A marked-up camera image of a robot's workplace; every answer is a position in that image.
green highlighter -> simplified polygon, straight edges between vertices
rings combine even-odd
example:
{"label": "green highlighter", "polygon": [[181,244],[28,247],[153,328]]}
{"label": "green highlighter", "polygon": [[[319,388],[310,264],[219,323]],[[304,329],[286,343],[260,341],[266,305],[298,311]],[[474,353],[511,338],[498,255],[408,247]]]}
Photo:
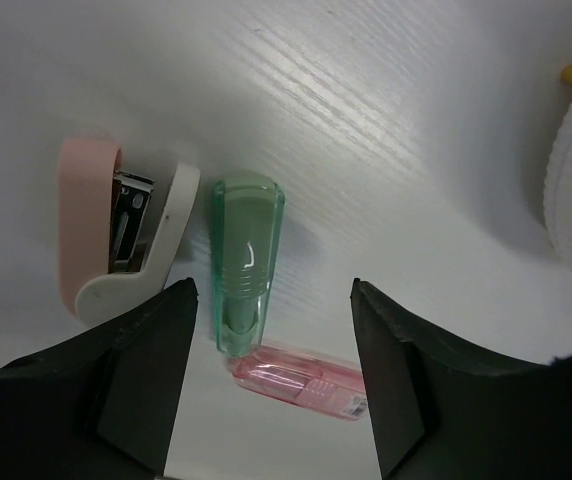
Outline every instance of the green highlighter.
{"label": "green highlighter", "polygon": [[229,176],[213,189],[217,349],[243,357],[261,344],[285,197],[270,178]]}

pink translucent bottle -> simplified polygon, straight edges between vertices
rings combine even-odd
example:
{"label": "pink translucent bottle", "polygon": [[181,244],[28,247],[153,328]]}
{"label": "pink translucent bottle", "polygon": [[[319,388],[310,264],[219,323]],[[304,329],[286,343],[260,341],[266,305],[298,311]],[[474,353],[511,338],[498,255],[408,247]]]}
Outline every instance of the pink translucent bottle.
{"label": "pink translucent bottle", "polygon": [[360,372],[271,347],[239,359],[233,378],[246,390],[344,420],[368,409]]}

stapler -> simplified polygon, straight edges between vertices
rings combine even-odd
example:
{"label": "stapler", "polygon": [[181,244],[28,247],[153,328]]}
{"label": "stapler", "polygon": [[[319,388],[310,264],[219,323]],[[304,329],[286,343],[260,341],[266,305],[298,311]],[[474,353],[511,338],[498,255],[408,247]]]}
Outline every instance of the stapler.
{"label": "stapler", "polygon": [[59,284],[68,310],[88,327],[122,315],[166,283],[197,194],[200,172],[178,164],[150,242],[140,239],[155,192],[122,171],[107,140],[69,138],[59,172]]}

barcode label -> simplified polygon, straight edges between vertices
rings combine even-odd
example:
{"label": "barcode label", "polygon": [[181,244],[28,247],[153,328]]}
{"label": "barcode label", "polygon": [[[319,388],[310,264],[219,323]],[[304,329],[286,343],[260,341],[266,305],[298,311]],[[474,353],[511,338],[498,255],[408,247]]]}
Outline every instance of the barcode label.
{"label": "barcode label", "polygon": [[350,405],[344,408],[342,413],[353,418],[359,418],[367,409],[368,400],[366,400],[364,395],[357,394],[353,396],[353,400],[350,402]]}

white table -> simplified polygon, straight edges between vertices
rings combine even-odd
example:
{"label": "white table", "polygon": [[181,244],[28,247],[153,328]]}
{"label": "white table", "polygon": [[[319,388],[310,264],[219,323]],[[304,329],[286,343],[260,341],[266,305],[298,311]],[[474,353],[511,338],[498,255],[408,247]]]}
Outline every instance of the white table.
{"label": "white table", "polygon": [[65,137],[110,137],[157,178],[204,176],[170,279],[194,277],[200,309],[166,474],[377,478],[368,419],[223,369],[207,185],[246,168],[286,192],[270,339],[356,361],[359,276],[502,353],[571,354],[572,274],[538,221],[571,62],[571,0],[0,1],[0,366],[81,331],[57,294],[54,172]]}

